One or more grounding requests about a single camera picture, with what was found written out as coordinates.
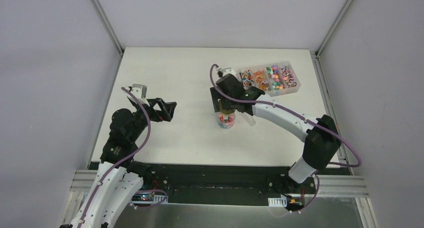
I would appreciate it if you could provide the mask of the clear plastic scoop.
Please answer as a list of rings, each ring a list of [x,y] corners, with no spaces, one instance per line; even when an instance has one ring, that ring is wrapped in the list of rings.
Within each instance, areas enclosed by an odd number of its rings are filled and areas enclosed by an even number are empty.
[[[256,125],[256,121],[253,118],[252,115],[248,114],[248,113],[240,113],[240,116],[250,125],[250,126],[255,126]]]

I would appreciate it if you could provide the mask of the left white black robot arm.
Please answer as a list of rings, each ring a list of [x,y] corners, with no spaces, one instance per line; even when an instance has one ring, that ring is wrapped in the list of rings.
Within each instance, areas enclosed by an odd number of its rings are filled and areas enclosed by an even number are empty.
[[[109,138],[100,156],[95,180],[76,216],[65,228],[112,228],[133,195],[152,186],[151,166],[134,161],[137,139],[152,122],[170,122],[176,102],[161,98],[132,102],[111,116]]]

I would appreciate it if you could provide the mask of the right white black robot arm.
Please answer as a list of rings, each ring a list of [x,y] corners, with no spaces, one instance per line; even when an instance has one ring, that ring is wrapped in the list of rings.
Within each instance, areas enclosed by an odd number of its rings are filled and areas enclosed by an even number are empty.
[[[298,192],[309,176],[326,168],[342,144],[332,117],[300,114],[277,103],[259,88],[244,89],[234,75],[222,76],[210,92],[215,110],[222,107],[263,118],[304,143],[301,157],[284,176],[284,188],[290,193]]]

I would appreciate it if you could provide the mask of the clear plastic round jar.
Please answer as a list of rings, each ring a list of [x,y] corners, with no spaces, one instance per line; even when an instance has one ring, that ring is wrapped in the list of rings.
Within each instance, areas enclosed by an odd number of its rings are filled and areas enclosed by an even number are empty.
[[[223,129],[230,129],[235,123],[235,113],[224,114],[222,112],[217,113],[217,124]]]

